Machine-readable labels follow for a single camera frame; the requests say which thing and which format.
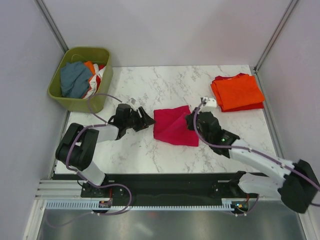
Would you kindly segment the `magenta t shirt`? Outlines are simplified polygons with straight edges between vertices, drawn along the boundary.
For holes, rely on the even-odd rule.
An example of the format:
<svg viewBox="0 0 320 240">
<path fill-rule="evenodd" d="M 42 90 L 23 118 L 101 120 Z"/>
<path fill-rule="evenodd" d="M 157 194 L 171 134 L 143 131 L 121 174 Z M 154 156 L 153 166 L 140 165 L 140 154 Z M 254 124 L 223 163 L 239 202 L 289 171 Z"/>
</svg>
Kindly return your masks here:
<svg viewBox="0 0 320 240">
<path fill-rule="evenodd" d="M 198 147 L 199 137 L 187 128 L 185 117 L 190 113 L 188 105 L 154 110 L 153 138 L 175 146 Z"/>
</svg>

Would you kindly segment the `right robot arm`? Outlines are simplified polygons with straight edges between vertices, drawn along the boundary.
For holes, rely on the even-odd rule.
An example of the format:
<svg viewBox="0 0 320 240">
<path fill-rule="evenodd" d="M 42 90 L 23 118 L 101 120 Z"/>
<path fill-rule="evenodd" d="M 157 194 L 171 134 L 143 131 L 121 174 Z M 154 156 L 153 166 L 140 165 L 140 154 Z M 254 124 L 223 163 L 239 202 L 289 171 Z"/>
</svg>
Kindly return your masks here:
<svg viewBox="0 0 320 240">
<path fill-rule="evenodd" d="M 229 184 L 235 197 L 244 193 L 280 199 L 292 211 L 304 214 L 320 190 L 320 183 L 311 165 L 279 158 L 252 148 L 238 135 L 223 129 L 211 112 L 193 111 L 185 117 L 187 128 L 211 150 L 228 159 L 249 165 L 262 173 L 238 171 Z"/>
</svg>

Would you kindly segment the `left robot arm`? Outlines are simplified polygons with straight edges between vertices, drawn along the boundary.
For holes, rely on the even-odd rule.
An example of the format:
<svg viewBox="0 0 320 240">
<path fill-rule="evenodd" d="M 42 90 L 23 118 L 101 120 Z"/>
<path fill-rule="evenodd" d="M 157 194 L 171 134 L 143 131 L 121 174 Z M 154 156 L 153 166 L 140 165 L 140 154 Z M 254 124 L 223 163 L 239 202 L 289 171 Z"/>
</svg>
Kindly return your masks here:
<svg viewBox="0 0 320 240">
<path fill-rule="evenodd" d="M 109 193 L 110 185 L 105 181 L 106 174 L 93 160 L 97 143 L 120 140 L 128 129 L 139 132 L 155 123 L 143 107 L 134 109 L 129 104 L 120 103 L 115 114 L 103 124 L 83 126 L 72 123 L 55 151 L 55 158 L 91 183 L 95 194 L 104 197 Z"/>
</svg>

